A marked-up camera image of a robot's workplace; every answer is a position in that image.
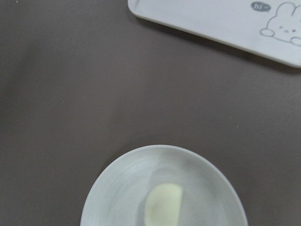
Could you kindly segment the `cream round plate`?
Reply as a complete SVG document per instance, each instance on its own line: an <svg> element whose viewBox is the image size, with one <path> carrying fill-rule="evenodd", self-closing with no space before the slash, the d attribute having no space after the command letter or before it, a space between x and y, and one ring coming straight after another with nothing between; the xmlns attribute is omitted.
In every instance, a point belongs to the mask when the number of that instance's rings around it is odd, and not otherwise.
<svg viewBox="0 0 301 226"><path fill-rule="evenodd" d="M93 184L83 226L143 226L149 193L162 184L182 188L180 226L246 226L243 205L227 178L187 149L149 145L113 161Z"/></svg>

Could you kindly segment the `cream rabbit tray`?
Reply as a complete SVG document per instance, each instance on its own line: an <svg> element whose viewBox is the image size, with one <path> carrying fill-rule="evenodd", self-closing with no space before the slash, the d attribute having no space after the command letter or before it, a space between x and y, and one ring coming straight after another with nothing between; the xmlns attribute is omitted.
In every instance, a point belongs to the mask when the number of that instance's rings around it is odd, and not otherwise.
<svg viewBox="0 0 301 226"><path fill-rule="evenodd" d="M298 0L130 0L137 17L292 67L301 65Z"/></svg>

